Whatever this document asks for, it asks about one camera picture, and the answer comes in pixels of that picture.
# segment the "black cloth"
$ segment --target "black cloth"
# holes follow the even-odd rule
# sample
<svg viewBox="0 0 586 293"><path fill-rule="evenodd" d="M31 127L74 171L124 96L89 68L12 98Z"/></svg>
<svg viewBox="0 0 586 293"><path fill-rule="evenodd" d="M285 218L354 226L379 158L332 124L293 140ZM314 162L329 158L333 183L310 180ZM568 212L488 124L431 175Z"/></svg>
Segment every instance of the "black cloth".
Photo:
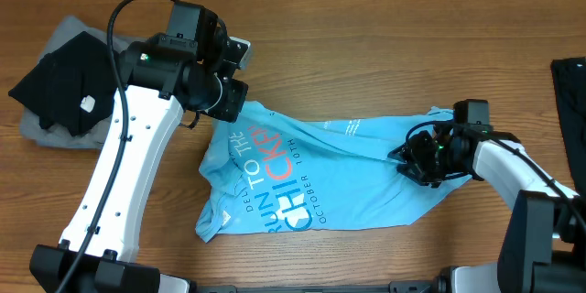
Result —
<svg viewBox="0 0 586 293"><path fill-rule="evenodd" d="M576 191L586 195L586 59L551 62L559 124Z"/></svg>
<svg viewBox="0 0 586 293"><path fill-rule="evenodd" d="M57 123L78 136L112 114L115 88L106 45L81 32L43 57L8 95L38 115L41 128ZM89 113L80 107L87 95L95 100Z"/></svg>

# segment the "gray towel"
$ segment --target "gray towel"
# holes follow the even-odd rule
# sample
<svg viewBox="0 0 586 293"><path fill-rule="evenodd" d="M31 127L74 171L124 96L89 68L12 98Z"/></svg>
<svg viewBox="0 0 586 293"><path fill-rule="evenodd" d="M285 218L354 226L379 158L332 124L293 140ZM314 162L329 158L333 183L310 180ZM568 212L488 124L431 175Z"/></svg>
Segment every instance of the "gray towel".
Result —
<svg viewBox="0 0 586 293"><path fill-rule="evenodd" d="M106 42L106 34L93 27L87 27L75 16L66 16L53 32L47 45L38 56L38 62L48 53L59 49L67 41L71 40L81 32L86 31L90 35ZM144 38L132 38L114 36L114 50L120 52L128 48L133 41L143 41ZM71 136L67 128L54 124L49 129L41 129L38 125L38 116L25 108L20 120L20 134L25 138L32 139L38 145L44 147L65 147L65 148L97 148L101 149L103 142L108 135L110 117L102 120L83 136Z"/></svg>

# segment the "camera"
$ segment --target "camera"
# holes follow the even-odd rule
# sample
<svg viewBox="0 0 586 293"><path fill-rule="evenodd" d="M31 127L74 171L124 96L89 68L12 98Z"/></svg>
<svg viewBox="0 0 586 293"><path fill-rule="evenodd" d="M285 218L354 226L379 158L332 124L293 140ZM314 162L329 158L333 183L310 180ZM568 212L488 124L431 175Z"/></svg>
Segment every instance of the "camera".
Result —
<svg viewBox="0 0 586 293"><path fill-rule="evenodd" d="M184 110L233 123L242 110L248 85L233 79L252 57L249 41L229 37L222 20L202 5L177 2L166 33L133 42L120 54L125 85L177 98Z"/></svg>

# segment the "light blue t-shirt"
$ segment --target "light blue t-shirt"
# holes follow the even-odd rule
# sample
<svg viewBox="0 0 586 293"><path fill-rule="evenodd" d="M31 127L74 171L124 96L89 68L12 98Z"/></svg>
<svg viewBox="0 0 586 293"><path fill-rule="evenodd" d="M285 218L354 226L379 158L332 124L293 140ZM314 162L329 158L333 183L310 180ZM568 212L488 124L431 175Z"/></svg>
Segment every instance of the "light blue t-shirt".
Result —
<svg viewBox="0 0 586 293"><path fill-rule="evenodd" d="M212 195L196 225L217 233L361 230L407 225L470 177L421 187L396 171L388 153L407 131L451 110L304 123L246 102L234 124L213 121L200 173Z"/></svg>

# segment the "wooden table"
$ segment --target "wooden table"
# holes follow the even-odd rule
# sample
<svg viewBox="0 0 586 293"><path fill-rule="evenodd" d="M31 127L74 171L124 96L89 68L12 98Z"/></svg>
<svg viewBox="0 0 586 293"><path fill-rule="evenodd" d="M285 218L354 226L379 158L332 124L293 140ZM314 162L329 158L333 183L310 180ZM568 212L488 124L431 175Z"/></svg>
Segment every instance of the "wooden table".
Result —
<svg viewBox="0 0 586 293"><path fill-rule="evenodd" d="M36 244L55 245L92 175L97 151L36 146L18 133L8 90L34 66L55 26L75 15L104 29L121 0L0 0L0 291L39 292ZM186 0L208 6L254 44L242 79L249 100L303 120L425 113L487 99L498 130L515 133L571 186L549 71L586 52L584 0ZM170 4L141 0L116 31L166 28ZM179 129L146 206L138 261L204 285L384 284L432 278L443 266L498 256L510 211L487 182L470 181L409 227L358 232L218 236L194 232L209 184L197 167L212 134L205 118Z"/></svg>

